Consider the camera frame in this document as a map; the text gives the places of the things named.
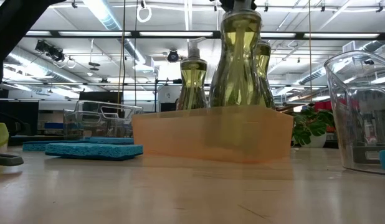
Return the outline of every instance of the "clear plastic pitcher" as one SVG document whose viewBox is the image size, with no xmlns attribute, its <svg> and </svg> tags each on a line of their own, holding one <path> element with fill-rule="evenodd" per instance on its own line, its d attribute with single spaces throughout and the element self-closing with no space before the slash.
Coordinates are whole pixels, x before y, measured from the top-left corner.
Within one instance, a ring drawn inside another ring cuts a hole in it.
<svg viewBox="0 0 385 224">
<path fill-rule="evenodd" d="M 385 174 L 385 58 L 352 51 L 324 66 L 343 166 Z"/>
</svg>

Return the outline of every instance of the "desk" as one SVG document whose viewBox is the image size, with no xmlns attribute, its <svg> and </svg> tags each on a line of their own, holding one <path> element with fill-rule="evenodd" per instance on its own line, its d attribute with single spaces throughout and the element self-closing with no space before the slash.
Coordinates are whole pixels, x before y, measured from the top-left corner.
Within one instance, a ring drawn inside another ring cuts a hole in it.
<svg viewBox="0 0 385 224">
<path fill-rule="evenodd" d="M 0 223 L 385 223 L 385 176 L 343 169 L 336 149 L 267 164 L 22 156 L 0 167 Z"/>
</svg>

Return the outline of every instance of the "clear plastic bottle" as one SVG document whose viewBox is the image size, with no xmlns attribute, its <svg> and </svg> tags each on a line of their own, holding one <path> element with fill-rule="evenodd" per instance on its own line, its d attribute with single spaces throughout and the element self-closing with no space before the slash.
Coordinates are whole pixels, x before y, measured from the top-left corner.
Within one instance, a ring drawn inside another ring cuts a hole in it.
<svg viewBox="0 0 385 224">
<path fill-rule="evenodd" d="M 180 63 L 182 88 L 177 110 L 191 110 L 206 107 L 204 81 L 207 62 L 199 58 L 198 43 L 205 38 L 190 40 L 188 58 Z"/>
<path fill-rule="evenodd" d="M 267 79 L 271 50 L 271 47 L 266 41 L 258 40 L 255 60 L 260 86 L 260 105 L 275 109 L 273 94 L 270 89 L 269 80 Z"/>
<path fill-rule="evenodd" d="M 250 9 L 250 1 L 234 1 L 224 14 L 222 54 L 212 79 L 209 106 L 258 105 L 260 87 L 254 51 L 262 19 Z"/>
</svg>

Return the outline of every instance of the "security camera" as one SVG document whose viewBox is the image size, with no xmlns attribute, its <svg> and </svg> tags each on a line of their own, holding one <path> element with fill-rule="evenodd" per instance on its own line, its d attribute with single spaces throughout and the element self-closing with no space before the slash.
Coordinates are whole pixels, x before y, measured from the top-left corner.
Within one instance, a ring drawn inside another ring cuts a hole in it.
<svg viewBox="0 0 385 224">
<path fill-rule="evenodd" d="M 177 50 L 170 50 L 168 54 L 168 62 L 177 62 L 179 60 L 179 54 Z"/>
</svg>

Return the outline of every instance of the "clear plastic container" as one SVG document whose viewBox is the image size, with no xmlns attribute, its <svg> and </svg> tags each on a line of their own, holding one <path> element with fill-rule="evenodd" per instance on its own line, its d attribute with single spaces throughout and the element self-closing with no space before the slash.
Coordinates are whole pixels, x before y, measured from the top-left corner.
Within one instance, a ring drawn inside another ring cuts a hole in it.
<svg viewBox="0 0 385 224">
<path fill-rule="evenodd" d="M 352 51 L 324 66 L 343 166 L 385 174 L 385 58 Z"/>
<path fill-rule="evenodd" d="M 97 101 L 78 101 L 75 111 L 64 110 L 64 138 L 132 138 L 131 117 L 142 114 L 139 106 Z"/>
</svg>

